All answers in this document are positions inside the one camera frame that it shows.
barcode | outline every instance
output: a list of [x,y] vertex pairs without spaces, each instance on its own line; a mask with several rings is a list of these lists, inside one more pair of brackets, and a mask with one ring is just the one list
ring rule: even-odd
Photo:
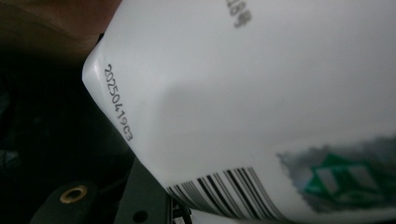
[[190,208],[226,217],[286,220],[251,167],[207,175],[167,191]]

brass grommet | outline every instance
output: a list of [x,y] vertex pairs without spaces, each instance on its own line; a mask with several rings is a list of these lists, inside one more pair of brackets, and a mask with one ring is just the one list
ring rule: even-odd
[[87,192],[87,187],[83,185],[68,189],[61,195],[61,203],[76,203],[83,199],[87,195]]

sticker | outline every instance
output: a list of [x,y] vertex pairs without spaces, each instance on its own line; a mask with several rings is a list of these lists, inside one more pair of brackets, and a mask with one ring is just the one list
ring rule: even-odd
[[295,188],[319,213],[396,207],[396,136],[278,157]]
[[226,217],[286,220],[276,209],[252,167],[237,168],[166,189],[179,202]]

white plastic bottle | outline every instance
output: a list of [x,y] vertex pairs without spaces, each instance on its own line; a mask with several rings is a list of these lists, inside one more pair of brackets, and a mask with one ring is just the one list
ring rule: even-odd
[[192,208],[233,223],[390,220],[395,11],[392,0],[123,1],[83,80]]

green label graphic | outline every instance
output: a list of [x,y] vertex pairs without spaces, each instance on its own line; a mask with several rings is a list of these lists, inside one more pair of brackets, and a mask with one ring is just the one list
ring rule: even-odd
[[311,170],[314,177],[304,191],[334,203],[370,207],[396,193],[396,178],[376,171],[366,162],[329,154]]
[[396,136],[278,154],[313,210],[396,207]]

